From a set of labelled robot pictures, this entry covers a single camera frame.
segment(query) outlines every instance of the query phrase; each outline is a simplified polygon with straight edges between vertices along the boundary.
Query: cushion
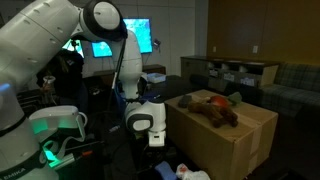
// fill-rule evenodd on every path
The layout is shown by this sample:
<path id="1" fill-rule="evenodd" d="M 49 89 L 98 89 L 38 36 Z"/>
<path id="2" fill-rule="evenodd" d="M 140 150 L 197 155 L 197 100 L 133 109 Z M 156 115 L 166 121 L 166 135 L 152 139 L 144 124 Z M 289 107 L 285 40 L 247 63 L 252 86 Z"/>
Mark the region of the cushion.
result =
<path id="1" fill-rule="evenodd" d="M 262 107 L 290 117 L 295 117 L 305 105 L 320 107 L 320 93 L 317 92 L 276 84 L 262 90 Z"/>
<path id="2" fill-rule="evenodd" d="M 281 64 L 274 83 L 308 91 L 320 91 L 320 66 Z"/>

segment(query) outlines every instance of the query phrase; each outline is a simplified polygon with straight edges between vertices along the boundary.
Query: wooden cabinet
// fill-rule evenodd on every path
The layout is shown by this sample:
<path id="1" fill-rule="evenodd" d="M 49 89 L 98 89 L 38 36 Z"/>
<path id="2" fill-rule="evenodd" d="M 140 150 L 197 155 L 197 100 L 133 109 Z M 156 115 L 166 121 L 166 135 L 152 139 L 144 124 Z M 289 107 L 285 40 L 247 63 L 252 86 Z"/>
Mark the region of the wooden cabinet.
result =
<path id="1" fill-rule="evenodd" d="M 228 82 L 260 88 L 273 84 L 279 62 L 206 56 L 181 57 L 181 76 L 191 74 L 209 78 L 209 87 L 223 91 Z"/>

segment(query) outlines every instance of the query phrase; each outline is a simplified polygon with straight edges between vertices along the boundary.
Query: black chair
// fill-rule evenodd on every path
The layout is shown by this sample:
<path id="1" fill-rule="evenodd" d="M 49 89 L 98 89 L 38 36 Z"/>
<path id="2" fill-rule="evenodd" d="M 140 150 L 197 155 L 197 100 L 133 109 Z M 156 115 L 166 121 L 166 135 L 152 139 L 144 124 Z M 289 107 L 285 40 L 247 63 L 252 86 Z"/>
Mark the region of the black chair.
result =
<path id="1" fill-rule="evenodd" d="M 255 105 L 261 106 L 261 99 L 263 91 L 259 88 L 248 86 L 245 84 L 239 84 L 235 82 L 228 82 L 223 95 L 229 96 L 235 92 L 239 92 L 242 96 L 242 101 Z"/>
<path id="2" fill-rule="evenodd" d="M 209 85 L 208 85 L 209 84 L 209 77 L 199 75 L 199 74 L 191 74 L 189 77 L 189 81 L 192 84 L 197 85 L 203 89 L 210 90 Z"/>

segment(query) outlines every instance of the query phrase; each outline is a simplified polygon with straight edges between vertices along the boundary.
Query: monitor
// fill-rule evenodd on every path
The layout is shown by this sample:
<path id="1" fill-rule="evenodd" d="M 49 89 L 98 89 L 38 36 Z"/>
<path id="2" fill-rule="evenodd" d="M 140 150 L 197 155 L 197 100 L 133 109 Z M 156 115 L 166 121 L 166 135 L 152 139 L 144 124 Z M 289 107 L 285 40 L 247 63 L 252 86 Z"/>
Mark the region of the monitor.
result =
<path id="1" fill-rule="evenodd" d="M 127 26 L 127 29 L 135 33 L 138 44 L 140 47 L 140 53 L 152 52 L 152 38 L 151 38 L 151 26 L 150 19 L 123 19 Z M 112 56 L 110 47 L 105 42 L 94 42 L 92 44 L 93 57 L 108 57 Z"/>
<path id="2" fill-rule="evenodd" d="M 82 50 L 82 46 L 81 46 L 81 41 L 80 40 L 76 40 L 77 46 L 76 46 L 76 50 L 77 52 L 82 56 L 83 56 L 83 50 Z M 71 45 L 71 39 L 69 39 L 69 41 L 62 47 L 63 49 L 67 49 L 69 51 L 74 51 L 73 46 Z"/>

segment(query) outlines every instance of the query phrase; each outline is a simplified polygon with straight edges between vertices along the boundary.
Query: stuffed animal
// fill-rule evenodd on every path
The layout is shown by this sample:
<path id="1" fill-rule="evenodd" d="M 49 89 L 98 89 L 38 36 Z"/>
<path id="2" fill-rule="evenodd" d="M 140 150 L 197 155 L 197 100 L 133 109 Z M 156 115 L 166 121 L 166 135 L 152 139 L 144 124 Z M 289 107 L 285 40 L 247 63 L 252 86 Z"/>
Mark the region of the stuffed animal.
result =
<path id="1" fill-rule="evenodd" d="M 217 106 L 212 103 L 194 102 L 188 104 L 189 112 L 201 113 L 205 115 L 215 128 L 229 123 L 232 127 L 238 125 L 238 116 L 229 108 Z"/>

